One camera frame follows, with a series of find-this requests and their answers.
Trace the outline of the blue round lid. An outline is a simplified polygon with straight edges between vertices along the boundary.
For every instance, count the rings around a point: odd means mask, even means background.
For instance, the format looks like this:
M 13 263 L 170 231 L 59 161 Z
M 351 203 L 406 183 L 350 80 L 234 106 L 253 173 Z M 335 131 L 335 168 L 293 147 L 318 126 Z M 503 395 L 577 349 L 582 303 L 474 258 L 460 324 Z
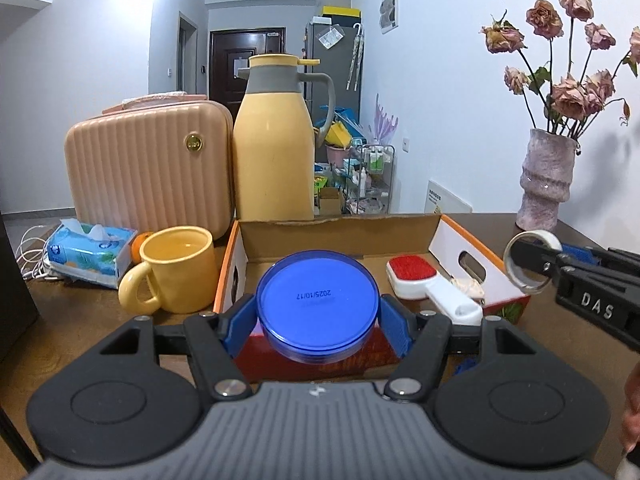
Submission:
M 367 342 L 381 295 L 357 260 L 329 250 L 296 252 L 275 263 L 256 288 L 262 333 L 286 358 L 329 364 Z

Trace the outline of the red white lint brush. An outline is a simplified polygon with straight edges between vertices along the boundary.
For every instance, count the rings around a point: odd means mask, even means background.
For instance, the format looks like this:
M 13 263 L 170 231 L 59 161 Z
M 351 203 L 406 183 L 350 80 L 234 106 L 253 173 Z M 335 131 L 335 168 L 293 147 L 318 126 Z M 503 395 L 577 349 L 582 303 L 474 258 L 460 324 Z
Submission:
M 391 258 L 386 263 L 386 274 L 397 298 L 410 301 L 429 299 L 454 325 L 482 324 L 483 308 L 421 256 Z

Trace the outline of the yellow ceramic mug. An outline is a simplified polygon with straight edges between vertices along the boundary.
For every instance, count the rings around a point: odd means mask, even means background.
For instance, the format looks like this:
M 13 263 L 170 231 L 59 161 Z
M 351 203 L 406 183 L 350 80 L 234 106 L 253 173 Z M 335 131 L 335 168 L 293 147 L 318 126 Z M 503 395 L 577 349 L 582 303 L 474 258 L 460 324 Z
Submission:
M 120 306 L 127 312 L 189 314 L 213 303 L 218 269 L 209 230 L 175 226 L 156 232 L 142 243 L 140 257 L 118 288 Z

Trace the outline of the pink textured vase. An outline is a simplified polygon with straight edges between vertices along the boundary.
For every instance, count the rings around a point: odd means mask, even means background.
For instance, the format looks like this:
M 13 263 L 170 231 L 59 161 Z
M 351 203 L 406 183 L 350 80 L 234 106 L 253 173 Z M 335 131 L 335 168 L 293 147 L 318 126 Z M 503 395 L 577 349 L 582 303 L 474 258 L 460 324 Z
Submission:
M 570 198 L 578 144 L 567 136 L 530 130 L 520 185 L 523 197 L 515 224 L 523 231 L 552 231 L 559 208 Z

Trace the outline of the orange fruit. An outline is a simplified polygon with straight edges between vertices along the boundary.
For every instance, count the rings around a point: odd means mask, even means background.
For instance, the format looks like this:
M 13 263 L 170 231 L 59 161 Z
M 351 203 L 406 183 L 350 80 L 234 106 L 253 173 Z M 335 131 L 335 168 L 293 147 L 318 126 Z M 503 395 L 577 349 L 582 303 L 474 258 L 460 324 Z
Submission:
M 131 261 L 133 264 L 139 264 L 142 261 L 140 249 L 143 243 L 153 235 L 153 232 L 142 232 L 139 233 L 131 243 L 130 252 L 131 252 Z

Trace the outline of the dried pink roses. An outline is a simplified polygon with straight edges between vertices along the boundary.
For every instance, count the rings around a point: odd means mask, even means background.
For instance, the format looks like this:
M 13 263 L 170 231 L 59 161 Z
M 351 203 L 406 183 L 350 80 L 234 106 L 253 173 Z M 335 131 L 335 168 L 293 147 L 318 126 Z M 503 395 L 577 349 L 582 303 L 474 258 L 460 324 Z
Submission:
M 620 123 L 631 120 L 628 100 L 616 94 L 623 68 L 639 76 L 639 29 L 634 27 L 624 53 L 613 68 L 597 68 L 592 58 L 616 48 L 617 39 L 594 20 L 592 0 L 536 0 L 525 12 L 534 37 L 544 40 L 546 59 L 536 66 L 526 53 L 524 32 L 505 15 L 480 29 L 491 54 L 514 54 L 521 68 L 508 66 L 503 81 L 509 92 L 523 99 L 532 126 L 552 136 L 578 142 L 610 107 L 620 107 Z

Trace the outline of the blue tissue pack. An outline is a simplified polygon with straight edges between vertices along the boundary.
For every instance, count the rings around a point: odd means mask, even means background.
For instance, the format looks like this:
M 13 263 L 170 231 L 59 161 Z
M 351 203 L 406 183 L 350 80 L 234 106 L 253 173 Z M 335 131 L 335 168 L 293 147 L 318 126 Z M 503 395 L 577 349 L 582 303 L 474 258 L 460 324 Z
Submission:
M 72 278 L 118 289 L 132 263 L 136 230 L 62 219 L 46 243 L 50 267 Z

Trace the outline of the pink ribbed suitcase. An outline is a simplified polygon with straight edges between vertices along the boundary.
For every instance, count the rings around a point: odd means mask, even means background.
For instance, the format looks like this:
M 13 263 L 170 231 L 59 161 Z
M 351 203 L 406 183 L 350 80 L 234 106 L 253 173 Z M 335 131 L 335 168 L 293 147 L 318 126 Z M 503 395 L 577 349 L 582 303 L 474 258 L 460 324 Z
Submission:
M 222 237 L 234 211 L 232 129 L 227 107 L 185 93 L 144 96 L 74 125 L 64 155 L 77 218 Z

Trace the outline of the yellow thermos jug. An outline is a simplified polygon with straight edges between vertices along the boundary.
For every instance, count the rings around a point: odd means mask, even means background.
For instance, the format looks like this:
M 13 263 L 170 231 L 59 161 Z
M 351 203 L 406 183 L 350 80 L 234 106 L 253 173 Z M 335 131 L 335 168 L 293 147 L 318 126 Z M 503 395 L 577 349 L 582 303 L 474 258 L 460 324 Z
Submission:
M 232 132 L 236 216 L 243 221 L 306 221 L 314 218 L 314 151 L 335 113 L 335 89 L 325 73 L 302 72 L 313 58 L 254 55 L 238 70 L 247 81 Z M 321 82 L 328 111 L 316 130 L 302 84 Z

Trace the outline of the grey refrigerator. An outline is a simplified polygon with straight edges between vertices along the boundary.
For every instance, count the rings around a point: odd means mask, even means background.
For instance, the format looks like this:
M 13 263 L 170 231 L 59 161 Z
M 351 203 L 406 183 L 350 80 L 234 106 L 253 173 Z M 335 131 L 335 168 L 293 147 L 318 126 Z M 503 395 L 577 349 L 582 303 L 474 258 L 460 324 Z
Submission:
M 336 109 L 348 108 L 352 119 L 359 122 L 360 81 L 356 80 L 356 70 L 350 71 L 352 52 L 360 28 L 355 22 L 349 26 L 334 21 L 309 23 L 306 26 L 305 53 L 307 58 L 319 60 L 317 66 L 306 67 L 306 72 L 325 73 L 334 82 Z

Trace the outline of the dark entrance door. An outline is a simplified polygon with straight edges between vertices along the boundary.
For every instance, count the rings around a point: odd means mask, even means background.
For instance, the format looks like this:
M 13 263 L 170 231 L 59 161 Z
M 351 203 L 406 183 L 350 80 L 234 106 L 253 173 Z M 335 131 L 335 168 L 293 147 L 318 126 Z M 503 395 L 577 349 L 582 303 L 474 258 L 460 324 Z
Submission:
M 240 74 L 255 55 L 285 51 L 285 28 L 228 29 L 209 33 L 208 97 L 238 114 L 247 79 Z

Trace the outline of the yellow box on fridge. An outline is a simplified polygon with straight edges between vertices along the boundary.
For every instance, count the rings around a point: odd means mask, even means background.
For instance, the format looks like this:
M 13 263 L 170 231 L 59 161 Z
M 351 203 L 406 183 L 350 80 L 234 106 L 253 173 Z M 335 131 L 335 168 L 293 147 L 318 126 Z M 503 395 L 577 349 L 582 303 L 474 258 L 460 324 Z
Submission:
M 361 11 L 355 8 L 345 8 L 344 6 L 322 6 L 323 15 L 347 16 L 348 18 L 360 18 Z

